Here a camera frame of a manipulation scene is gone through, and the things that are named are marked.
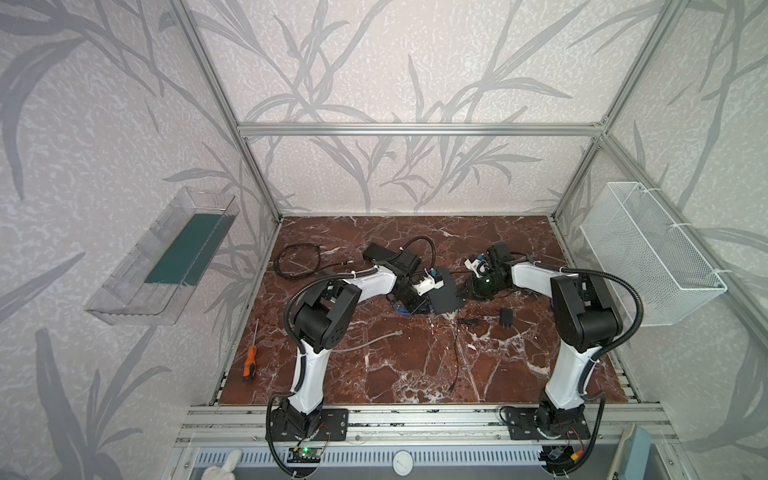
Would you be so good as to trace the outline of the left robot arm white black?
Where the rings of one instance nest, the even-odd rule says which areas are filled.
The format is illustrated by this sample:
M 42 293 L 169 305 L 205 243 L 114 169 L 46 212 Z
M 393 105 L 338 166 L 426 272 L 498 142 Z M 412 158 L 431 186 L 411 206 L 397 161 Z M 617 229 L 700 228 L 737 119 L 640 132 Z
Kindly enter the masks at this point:
M 394 290 L 397 281 L 411 281 L 413 271 L 396 271 L 394 263 L 411 244 L 424 240 L 430 247 L 430 265 L 426 276 L 433 280 L 437 249 L 424 235 L 408 240 L 385 258 L 372 260 L 373 266 L 361 271 L 331 273 L 315 279 L 287 302 L 283 313 L 284 330 L 297 347 L 291 389 L 275 392 L 267 401 L 265 439 L 278 468 L 292 479 L 307 479 L 315 469 L 295 469 L 282 459 L 274 445 L 286 435 L 303 442 L 322 428 L 323 384 L 330 354 L 347 332 L 357 305 Z

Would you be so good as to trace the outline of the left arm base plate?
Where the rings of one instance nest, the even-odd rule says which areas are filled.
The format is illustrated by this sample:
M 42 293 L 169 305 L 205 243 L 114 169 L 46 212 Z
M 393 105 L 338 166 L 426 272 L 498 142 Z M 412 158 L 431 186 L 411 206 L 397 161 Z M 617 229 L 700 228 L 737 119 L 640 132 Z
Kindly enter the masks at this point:
M 273 442 L 344 441 L 348 417 L 348 409 L 320 408 L 305 414 L 290 405 L 280 406 L 269 414 L 267 437 Z

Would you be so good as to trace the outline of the black power adapter with cord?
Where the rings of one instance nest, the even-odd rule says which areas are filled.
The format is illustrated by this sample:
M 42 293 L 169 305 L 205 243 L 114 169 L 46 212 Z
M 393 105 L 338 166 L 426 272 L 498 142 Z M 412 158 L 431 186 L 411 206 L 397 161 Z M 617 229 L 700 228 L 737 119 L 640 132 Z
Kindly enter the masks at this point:
M 498 370 L 511 358 L 511 342 L 519 333 L 510 308 L 460 311 L 453 318 L 458 382 L 466 381 L 470 401 L 487 402 Z

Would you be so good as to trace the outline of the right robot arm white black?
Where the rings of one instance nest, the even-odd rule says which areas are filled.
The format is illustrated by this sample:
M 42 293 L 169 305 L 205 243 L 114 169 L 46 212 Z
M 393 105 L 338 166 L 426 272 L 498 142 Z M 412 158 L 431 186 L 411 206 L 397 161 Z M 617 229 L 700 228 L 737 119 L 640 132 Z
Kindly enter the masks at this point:
M 467 300 L 491 300 L 502 290 L 527 290 L 551 300 L 560 338 L 554 371 L 537 407 L 502 406 L 499 416 L 512 439 L 557 441 L 540 459 L 553 478 L 566 478 L 586 463 L 599 433 L 599 420 L 587 426 L 586 403 L 597 401 L 597 414 L 604 414 L 604 392 L 587 392 L 594 367 L 637 332 L 644 318 L 641 297 L 614 274 L 547 266 L 504 243 L 464 265 L 471 272 L 462 287 Z

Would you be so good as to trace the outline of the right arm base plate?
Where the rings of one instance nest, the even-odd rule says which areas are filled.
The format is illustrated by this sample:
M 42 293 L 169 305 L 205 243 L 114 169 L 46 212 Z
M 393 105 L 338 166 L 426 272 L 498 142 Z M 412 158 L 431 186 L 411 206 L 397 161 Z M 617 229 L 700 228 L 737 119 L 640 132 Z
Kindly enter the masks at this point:
M 591 432 L 584 416 L 584 407 L 562 410 L 544 404 L 533 407 L 502 406 L 502 423 L 507 426 L 511 440 L 588 440 Z

